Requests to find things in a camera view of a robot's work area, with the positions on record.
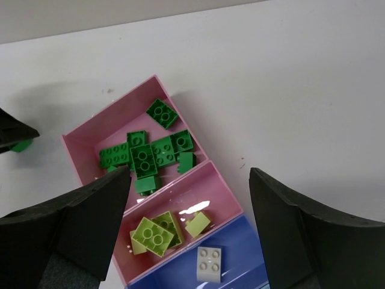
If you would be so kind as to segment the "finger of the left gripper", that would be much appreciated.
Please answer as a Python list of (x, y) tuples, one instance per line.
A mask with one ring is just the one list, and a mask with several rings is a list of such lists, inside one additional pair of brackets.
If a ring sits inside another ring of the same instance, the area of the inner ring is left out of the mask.
[(11, 151), (12, 145), (39, 137), (39, 132), (29, 125), (17, 120), (1, 109), (1, 153)]

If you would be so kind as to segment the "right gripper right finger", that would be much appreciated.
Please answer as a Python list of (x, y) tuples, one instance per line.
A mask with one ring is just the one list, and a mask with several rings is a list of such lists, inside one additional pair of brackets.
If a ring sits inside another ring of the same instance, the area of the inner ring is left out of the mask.
[(384, 223), (328, 207), (250, 170), (271, 288), (383, 288)]

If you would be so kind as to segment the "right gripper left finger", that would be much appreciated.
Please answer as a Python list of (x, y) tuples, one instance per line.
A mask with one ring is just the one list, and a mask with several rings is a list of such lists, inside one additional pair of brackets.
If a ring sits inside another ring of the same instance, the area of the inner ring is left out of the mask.
[(98, 288), (129, 196), (123, 166), (1, 218), (2, 288)]

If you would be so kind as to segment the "beige lego brick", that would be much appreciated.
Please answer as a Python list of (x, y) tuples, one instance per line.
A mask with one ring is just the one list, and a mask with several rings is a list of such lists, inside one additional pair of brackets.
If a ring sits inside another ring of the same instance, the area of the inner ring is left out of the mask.
[(222, 249), (199, 246), (197, 248), (196, 277), (198, 281), (220, 283), (222, 276)]

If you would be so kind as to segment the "light green small lego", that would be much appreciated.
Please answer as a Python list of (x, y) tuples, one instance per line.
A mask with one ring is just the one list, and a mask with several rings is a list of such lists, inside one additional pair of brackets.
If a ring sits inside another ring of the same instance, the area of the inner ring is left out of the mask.
[(186, 222), (185, 230), (193, 238), (198, 237), (209, 225), (211, 219), (202, 211), (196, 212), (191, 220)]

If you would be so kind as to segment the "dark green double lego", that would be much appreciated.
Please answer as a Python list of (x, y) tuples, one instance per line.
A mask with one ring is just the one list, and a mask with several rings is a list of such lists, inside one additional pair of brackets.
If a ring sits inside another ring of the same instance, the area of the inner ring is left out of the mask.
[(152, 103), (146, 114), (164, 129), (169, 129), (178, 118), (177, 112), (160, 99)]

